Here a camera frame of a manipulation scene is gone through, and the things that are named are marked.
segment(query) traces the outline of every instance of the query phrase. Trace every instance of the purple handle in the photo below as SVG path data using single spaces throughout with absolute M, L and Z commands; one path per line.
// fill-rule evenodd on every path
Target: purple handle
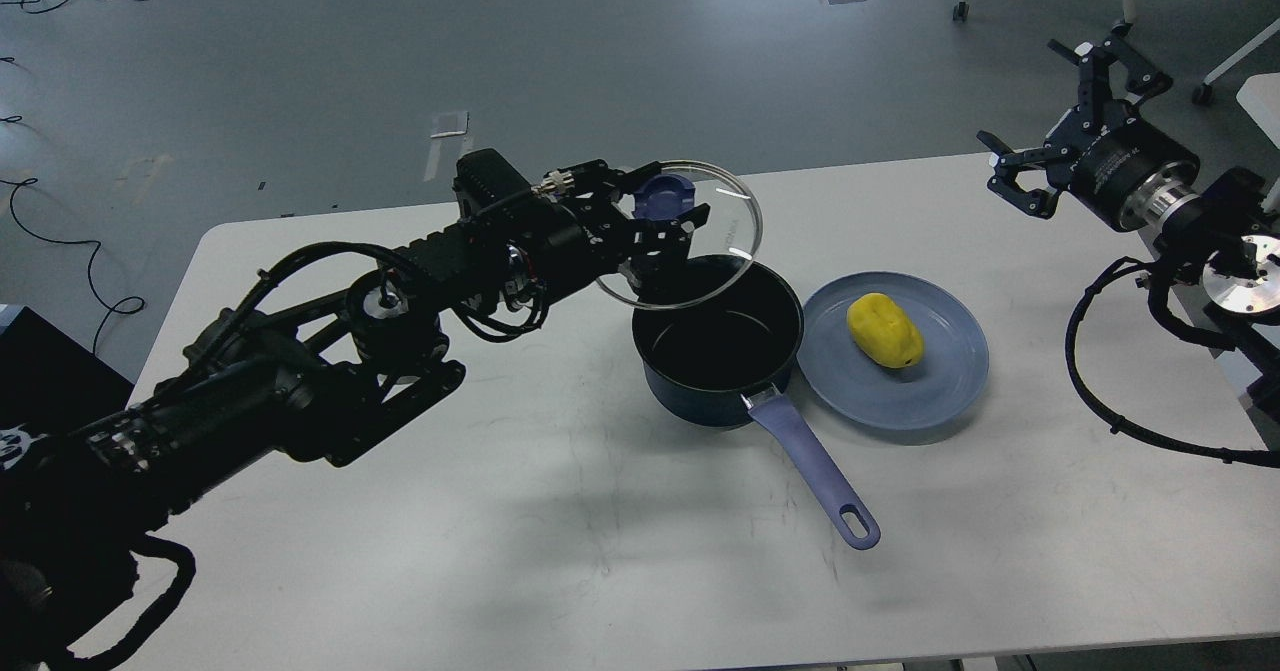
M 782 449 L 800 470 L 800 475 L 809 484 L 809 490 L 818 497 L 818 503 L 845 542 L 856 549 L 868 549 L 879 543 L 879 524 L 872 519 L 872 512 L 867 510 L 863 499 L 854 493 L 854 488 L 831 460 L 827 448 L 823 448 L 818 437 L 813 435 L 813 430 L 796 411 L 791 398 L 771 385 L 759 394 L 744 397 L 742 401 L 746 402 L 751 419 L 768 429 L 782 444 Z M 856 516 L 867 535 L 855 535 L 845 513 Z

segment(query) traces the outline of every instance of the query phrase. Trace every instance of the gray floor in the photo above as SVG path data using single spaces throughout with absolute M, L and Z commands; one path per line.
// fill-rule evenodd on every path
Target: gray floor
M 0 178 L 40 175 L 18 198 L 28 225 L 101 238 L 105 296 L 150 301 L 108 324 L 101 343 L 136 378 L 211 225 L 448 200 L 461 143 L 445 143 L 439 173 L 424 179 L 440 111 L 471 111 L 476 147 L 498 147 L 526 175 L 594 158 L 694 158 L 745 174 L 974 152 L 979 128 L 1030 146 L 1074 100 L 1074 69 L 1044 50 L 1047 38 L 1101 38 L 1120 15 L 1119 0 L 973 0 L 968 23 L 955 24 L 954 4 L 77 0 L 46 15 L 4 6 L 0 56 L 19 65 L 0 65 L 0 117 L 26 120 L 0 125 Z M 1211 109 L 1188 93 L 1280 15 L 1280 0 L 1138 4 L 1130 38 L 1178 83 L 1147 118 L 1202 156 L 1207 179 L 1230 165 L 1275 178 L 1280 151 L 1234 93 L 1248 76 L 1280 70 L 1280 38 L 1220 79 Z M 1101 243 L 1106 234 L 1100 225 Z M 87 344 L 100 318 L 87 252 L 40 243 L 6 219 L 0 255 L 0 302 L 33 306 Z M 1161 653 L 1053 656 L 1039 667 L 1171 667 Z

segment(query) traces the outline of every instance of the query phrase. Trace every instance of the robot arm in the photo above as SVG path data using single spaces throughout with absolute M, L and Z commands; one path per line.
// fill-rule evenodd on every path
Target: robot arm
M 175 585 L 92 666 L 128 658 L 195 574 L 187 548 L 148 531 L 271 449 L 344 466 L 452 393 L 465 368 L 445 360 L 442 312 L 500 343 L 538 329 L 553 303 L 599 275 L 622 271 L 641 297 L 659 289 L 709 216 L 691 196 L 660 214 L 618 209 L 623 196 L 643 202 L 659 175 L 660 164 L 623 173 L 590 161 L 530 184 L 498 152 L 476 151 L 458 161 L 457 223 L 396 250 L 316 243 L 260 271 L 152 398 L 38 438 L 0 474 L 0 648 L 14 654 L 0 652 L 0 666 L 81 663 L 65 648 L 132 597 L 132 554 L 169 558 Z M 378 269 L 292 309 L 257 309 L 288 275 L 338 254 Z M 499 305 L 529 315 L 499 321 Z M 300 338 L 302 325 L 325 319 Z M 326 361 L 325 348 L 347 336 L 358 361 Z
M 1152 318 L 1181 341 L 1210 348 L 1239 348 L 1262 371 L 1249 393 L 1280 419 L 1280 351 L 1253 325 L 1280 324 L 1280 239 L 1267 236 L 1275 220 L 1261 209 L 1263 179 L 1231 169 L 1203 192 L 1192 188 L 1199 159 L 1139 115 L 1139 106 L 1169 91 L 1171 79 L 1124 38 L 1112 35 L 1101 46 L 1050 47 L 1079 70 L 1076 105 L 1047 133 L 1043 146 L 1014 151 L 996 134 L 978 132 L 992 151 L 987 188 L 1029 216 L 1050 219 L 1061 192 L 1069 192 L 1116 232 L 1152 225 L 1156 260 L 1126 257 L 1110 266 L 1080 298 L 1066 332 L 1066 362 L 1076 392 L 1114 433 L 1153 446 L 1225 462 L 1280 467 L 1280 452 L 1210 448 L 1171 439 L 1124 419 L 1084 384 L 1075 366 L 1080 321 L 1107 284 L 1144 273 Z M 1128 70 L 1124 99 L 1114 97 L 1110 70 Z M 1048 188 L 1024 190 L 1019 174 L 1043 172 Z M 1211 302 L 1206 316 L 1216 329 L 1178 319 L 1169 307 L 1174 286 L 1202 284 Z

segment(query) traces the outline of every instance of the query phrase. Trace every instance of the table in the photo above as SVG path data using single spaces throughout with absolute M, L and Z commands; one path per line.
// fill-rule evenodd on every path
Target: table
M 1280 74 L 1257 74 L 1244 79 L 1235 99 L 1266 132 L 1271 143 L 1280 146 Z
M 955 293 L 987 332 L 986 394 L 938 443 L 877 438 L 792 384 L 883 528 L 874 549 L 845 547 L 759 426 L 669 416 L 644 385 L 626 307 L 589 289 L 515 344 L 447 320 L 470 369 L 452 397 L 347 469 L 273 455 L 175 517 L 163 535 L 191 546 L 200 574 L 131 667 L 708 668 L 1280 634 L 1280 474 L 1112 437 L 1069 387 L 1070 307 L 1112 257 L 1142 255 L 1139 239 L 1074 201 L 1028 219 L 984 191 L 986 163 L 748 178 L 759 259 L 801 298 L 844 274 L 904 271 Z M 179 347 L 293 247 L 398 245 L 454 216 L 438 205 L 211 229 L 138 389 L 177 374 Z M 365 269 L 308 269 L 268 306 Z M 1080 362 L 1135 420 L 1258 444 L 1208 353 L 1160 330 L 1129 284 L 1094 305 Z

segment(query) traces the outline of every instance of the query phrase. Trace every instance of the plate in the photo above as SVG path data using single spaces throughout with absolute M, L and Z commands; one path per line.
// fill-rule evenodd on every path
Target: plate
M 915 366 L 886 369 L 849 333 L 845 314 L 879 292 L 906 311 L 924 337 Z M 929 429 L 964 412 L 987 385 L 991 362 L 978 320 L 951 293 L 906 274 L 867 271 L 836 279 L 804 305 L 800 369 L 823 401 L 852 421 L 891 432 Z

